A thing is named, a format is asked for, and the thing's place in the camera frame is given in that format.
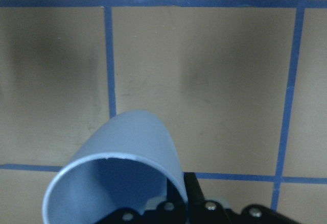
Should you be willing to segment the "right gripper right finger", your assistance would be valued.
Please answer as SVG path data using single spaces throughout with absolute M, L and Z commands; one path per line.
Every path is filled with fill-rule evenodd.
M 184 183 L 189 206 L 201 205 L 205 201 L 205 197 L 196 174 L 194 172 L 185 172 Z

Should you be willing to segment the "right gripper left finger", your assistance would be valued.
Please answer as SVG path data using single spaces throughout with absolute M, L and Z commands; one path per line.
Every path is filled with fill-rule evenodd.
M 186 203 L 176 186 L 167 178 L 167 202 L 173 203 L 175 207 L 186 209 Z

